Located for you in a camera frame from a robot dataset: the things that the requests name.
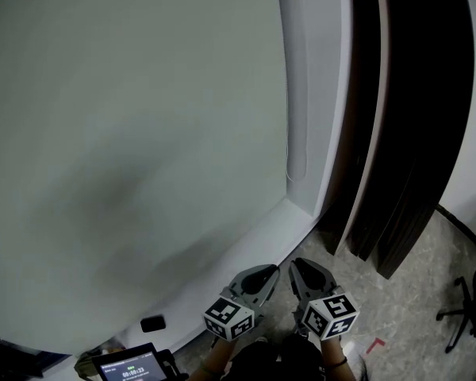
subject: tiled floor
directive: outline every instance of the tiled floor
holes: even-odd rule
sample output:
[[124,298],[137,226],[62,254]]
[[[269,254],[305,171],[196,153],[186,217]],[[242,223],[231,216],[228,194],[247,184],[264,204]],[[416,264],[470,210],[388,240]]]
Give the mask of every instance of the tiled floor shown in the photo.
[[[363,262],[346,249],[330,255],[314,230],[282,263],[280,282],[265,305],[265,320],[240,339],[237,352],[257,336],[266,335],[278,343],[292,331],[291,312],[297,299],[291,292],[287,269],[299,256],[328,268],[360,304],[359,319],[342,344],[354,345],[354,352],[365,359],[371,379],[476,379],[476,339],[469,334],[471,325],[457,347],[446,354],[444,348],[461,317],[436,321],[441,308],[461,305],[462,291],[453,281],[464,276],[472,284],[476,247],[438,212],[390,280],[378,275],[370,261]],[[367,355],[376,337],[385,341],[385,346],[376,345]],[[208,353],[212,339],[206,332],[176,352],[179,367],[192,372]]]

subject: black device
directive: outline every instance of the black device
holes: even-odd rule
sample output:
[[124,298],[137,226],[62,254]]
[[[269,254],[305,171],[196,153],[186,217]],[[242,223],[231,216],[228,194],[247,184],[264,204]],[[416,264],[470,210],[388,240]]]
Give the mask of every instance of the black device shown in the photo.
[[164,321],[164,316],[162,314],[146,317],[141,321],[141,330],[143,330],[143,333],[155,332],[156,330],[162,330],[165,328],[166,321]]
[[102,381],[164,381],[172,373],[152,343],[92,357]]

